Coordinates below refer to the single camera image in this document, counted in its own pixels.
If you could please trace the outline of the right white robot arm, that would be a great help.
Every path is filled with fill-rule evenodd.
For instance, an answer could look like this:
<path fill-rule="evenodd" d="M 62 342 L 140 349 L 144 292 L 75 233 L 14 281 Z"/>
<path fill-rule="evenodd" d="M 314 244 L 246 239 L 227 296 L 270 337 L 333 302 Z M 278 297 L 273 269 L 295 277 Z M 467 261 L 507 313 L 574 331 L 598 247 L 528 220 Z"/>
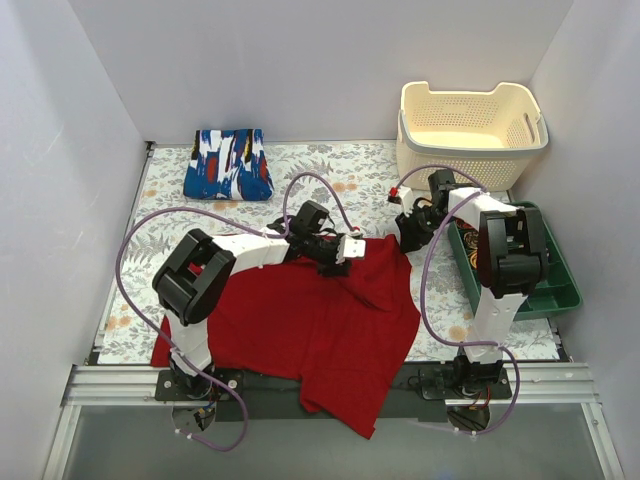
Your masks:
<path fill-rule="evenodd" d="M 500 380 L 504 342 L 515 315 L 549 270 L 545 227 L 535 208 L 516 208 L 494 199 L 473 177 L 459 183 L 459 171 L 437 165 L 428 178 L 430 198 L 417 198 L 398 183 L 388 194 L 402 208 L 396 218 L 403 252 L 435 251 L 445 228 L 455 220 L 478 234 L 476 271 L 481 294 L 470 334 L 445 383 L 464 397 L 475 397 Z"/>

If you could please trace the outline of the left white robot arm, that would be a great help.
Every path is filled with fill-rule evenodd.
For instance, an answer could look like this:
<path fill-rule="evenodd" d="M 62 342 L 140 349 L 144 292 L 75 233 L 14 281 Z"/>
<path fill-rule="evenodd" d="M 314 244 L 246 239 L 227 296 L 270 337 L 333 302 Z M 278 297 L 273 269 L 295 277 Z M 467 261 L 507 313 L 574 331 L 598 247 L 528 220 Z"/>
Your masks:
<path fill-rule="evenodd" d="M 326 228 L 328 220 L 325 207 L 307 201 L 297 214 L 284 215 L 257 234 L 209 236 L 193 229 L 183 237 L 152 282 L 169 323 L 169 368 L 182 394 L 200 400 L 212 390 L 207 318 L 231 276 L 298 258 L 313 261 L 323 276 L 346 276 L 352 261 L 364 257 L 361 234 Z"/>

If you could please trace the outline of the red garment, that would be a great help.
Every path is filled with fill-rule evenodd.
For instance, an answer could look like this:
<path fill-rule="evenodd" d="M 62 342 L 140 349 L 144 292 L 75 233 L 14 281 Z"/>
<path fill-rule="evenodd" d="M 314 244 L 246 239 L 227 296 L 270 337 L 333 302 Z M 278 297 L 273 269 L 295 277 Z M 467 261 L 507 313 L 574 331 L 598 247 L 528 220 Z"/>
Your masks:
<path fill-rule="evenodd" d="M 420 323 L 411 264 L 394 235 L 366 242 L 346 277 L 299 259 L 233 275 L 207 321 L 207 350 L 221 368 L 298 380 L 299 401 L 364 438 Z"/>

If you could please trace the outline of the blue patterned trousers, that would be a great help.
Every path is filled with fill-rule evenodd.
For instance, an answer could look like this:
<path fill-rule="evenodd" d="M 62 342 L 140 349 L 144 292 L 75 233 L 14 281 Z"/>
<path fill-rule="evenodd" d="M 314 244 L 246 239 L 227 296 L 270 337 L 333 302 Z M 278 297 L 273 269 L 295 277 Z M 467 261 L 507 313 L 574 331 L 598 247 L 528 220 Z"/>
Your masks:
<path fill-rule="evenodd" d="M 194 200 L 267 201 L 273 195 L 261 129 L 197 130 L 183 184 Z"/>

